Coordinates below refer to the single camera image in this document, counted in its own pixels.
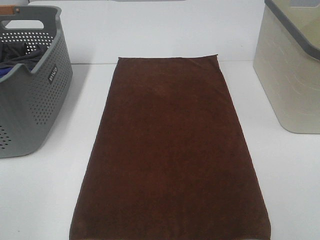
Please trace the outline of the blue cloth in basket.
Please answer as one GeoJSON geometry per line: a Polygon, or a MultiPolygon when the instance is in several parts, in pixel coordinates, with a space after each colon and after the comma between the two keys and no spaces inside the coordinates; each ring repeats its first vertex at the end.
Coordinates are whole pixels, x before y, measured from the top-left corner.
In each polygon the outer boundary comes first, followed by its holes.
{"type": "Polygon", "coordinates": [[[31,71],[25,64],[17,64],[13,67],[2,68],[0,70],[0,82],[17,79],[28,79],[32,76],[31,71]]]}

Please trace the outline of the brown towel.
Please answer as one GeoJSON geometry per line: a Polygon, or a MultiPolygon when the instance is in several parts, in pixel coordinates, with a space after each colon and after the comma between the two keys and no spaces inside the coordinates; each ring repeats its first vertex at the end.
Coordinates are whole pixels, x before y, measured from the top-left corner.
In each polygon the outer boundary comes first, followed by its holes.
{"type": "Polygon", "coordinates": [[[216,55],[119,58],[69,238],[271,238],[216,55]]]}

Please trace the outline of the grey perforated laundry basket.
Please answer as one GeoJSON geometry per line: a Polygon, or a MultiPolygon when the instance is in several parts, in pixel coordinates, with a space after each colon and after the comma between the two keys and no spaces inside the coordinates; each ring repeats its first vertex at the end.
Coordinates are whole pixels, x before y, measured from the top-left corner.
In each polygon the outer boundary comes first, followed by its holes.
{"type": "Polygon", "coordinates": [[[0,43],[35,45],[47,51],[32,76],[0,82],[0,156],[18,157],[36,151],[44,142],[68,93],[71,61],[56,6],[3,5],[0,43]]]}

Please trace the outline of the beige plastic basket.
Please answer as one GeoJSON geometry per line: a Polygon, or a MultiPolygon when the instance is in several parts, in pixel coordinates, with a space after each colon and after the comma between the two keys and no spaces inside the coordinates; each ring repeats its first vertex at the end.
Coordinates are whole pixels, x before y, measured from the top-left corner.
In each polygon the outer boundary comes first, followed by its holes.
{"type": "Polygon", "coordinates": [[[320,132],[320,2],[266,0],[253,68],[280,125],[320,132]]]}

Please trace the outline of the dark clothes in basket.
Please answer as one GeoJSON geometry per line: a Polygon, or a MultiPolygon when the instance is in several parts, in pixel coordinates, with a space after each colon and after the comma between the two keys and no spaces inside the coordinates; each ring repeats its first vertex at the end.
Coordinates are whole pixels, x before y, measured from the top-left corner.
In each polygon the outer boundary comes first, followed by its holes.
{"type": "Polygon", "coordinates": [[[0,44],[0,68],[13,68],[17,64],[24,64],[33,69],[47,51],[47,47],[36,44],[35,49],[29,50],[25,42],[7,42],[0,44]]]}

